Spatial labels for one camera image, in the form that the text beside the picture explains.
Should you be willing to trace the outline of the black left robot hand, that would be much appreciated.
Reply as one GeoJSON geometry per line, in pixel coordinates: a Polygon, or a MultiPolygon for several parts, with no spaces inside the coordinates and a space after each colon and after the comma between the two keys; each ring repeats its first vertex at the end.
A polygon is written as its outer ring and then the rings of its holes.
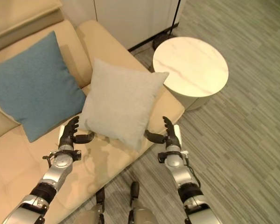
{"type": "Polygon", "coordinates": [[[64,126],[62,135],[59,139],[59,147],[64,145],[69,145],[73,147],[73,144],[86,144],[90,143],[95,136],[94,132],[90,132],[88,134],[79,134],[74,135],[77,132],[77,128],[79,127],[79,116],[73,117],[67,125],[64,126]]]}

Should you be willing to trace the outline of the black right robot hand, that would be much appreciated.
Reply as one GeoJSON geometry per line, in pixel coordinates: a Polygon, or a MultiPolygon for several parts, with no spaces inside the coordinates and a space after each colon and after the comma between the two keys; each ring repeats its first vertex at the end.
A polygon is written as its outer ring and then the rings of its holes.
{"type": "Polygon", "coordinates": [[[157,133],[152,133],[149,130],[145,130],[144,136],[152,143],[156,144],[166,144],[168,146],[177,146],[181,148],[181,144],[179,139],[177,138],[174,130],[174,125],[172,124],[171,120],[166,116],[163,116],[164,126],[166,128],[166,135],[161,135],[157,133]]]}

